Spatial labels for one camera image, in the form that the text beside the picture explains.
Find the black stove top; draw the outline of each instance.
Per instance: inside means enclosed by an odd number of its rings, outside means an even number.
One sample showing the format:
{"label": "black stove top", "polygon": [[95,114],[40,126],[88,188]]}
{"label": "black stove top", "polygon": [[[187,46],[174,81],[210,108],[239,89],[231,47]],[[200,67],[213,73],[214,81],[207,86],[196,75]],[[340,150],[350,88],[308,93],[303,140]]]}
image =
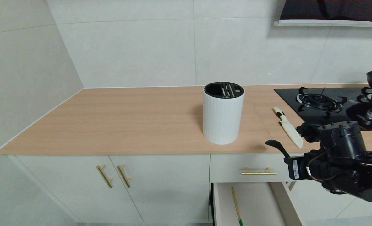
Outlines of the black stove top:
{"label": "black stove top", "polygon": [[372,89],[312,88],[275,89],[306,122],[319,126],[357,121],[361,130],[372,130]]}

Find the kitchen counter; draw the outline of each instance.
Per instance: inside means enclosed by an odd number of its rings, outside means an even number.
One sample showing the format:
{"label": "kitchen counter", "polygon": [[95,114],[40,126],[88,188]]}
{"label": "kitchen counter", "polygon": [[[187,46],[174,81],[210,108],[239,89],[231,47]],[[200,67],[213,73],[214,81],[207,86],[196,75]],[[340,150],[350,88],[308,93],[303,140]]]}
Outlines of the kitchen counter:
{"label": "kitchen counter", "polygon": [[[304,85],[363,87],[364,84]],[[84,89],[28,127],[0,149],[11,155],[122,155],[279,153],[264,145],[280,141],[288,152],[318,149],[307,143],[298,149],[289,140],[274,106],[296,127],[303,120],[274,89],[300,85],[243,86],[245,100],[239,137],[216,145],[202,134],[202,86]],[[372,150],[372,131],[362,135]]]}

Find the barcode label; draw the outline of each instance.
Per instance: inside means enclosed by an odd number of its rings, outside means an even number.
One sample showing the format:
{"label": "barcode label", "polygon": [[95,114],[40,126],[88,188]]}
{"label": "barcode label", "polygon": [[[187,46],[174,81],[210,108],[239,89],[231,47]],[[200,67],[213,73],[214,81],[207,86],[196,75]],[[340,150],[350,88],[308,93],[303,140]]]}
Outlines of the barcode label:
{"label": "barcode label", "polygon": [[293,175],[294,175],[295,179],[299,179],[298,161],[293,160],[292,165],[293,165]]}

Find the ceramic knife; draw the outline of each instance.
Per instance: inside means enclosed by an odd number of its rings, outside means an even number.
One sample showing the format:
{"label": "ceramic knife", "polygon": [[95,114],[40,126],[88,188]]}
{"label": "ceramic knife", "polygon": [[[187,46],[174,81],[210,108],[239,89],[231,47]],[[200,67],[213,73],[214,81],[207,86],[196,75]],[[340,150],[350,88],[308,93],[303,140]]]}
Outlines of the ceramic knife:
{"label": "ceramic knife", "polygon": [[288,137],[297,147],[302,148],[304,145],[304,140],[302,139],[301,135],[299,135],[298,131],[296,131],[295,127],[288,121],[287,117],[281,109],[279,109],[278,107],[274,107],[274,111],[277,114],[278,118],[281,119],[280,124],[285,133],[287,133]]}

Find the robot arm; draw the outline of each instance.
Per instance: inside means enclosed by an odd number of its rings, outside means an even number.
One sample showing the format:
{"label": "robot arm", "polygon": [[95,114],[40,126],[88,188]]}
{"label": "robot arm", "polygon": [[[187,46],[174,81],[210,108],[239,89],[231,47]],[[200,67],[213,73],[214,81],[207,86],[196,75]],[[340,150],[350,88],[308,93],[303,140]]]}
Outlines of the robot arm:
{"label": "robot arm", "polygon": [[366,150],[358,123],[344,121],[310,130],[313,140],[320,141],[320,149],[303,156],[289,156],[276,140],[265,144],[284,154],[291,179],[315,180],[331,193],[347,193],[372,202],[372,152]]}

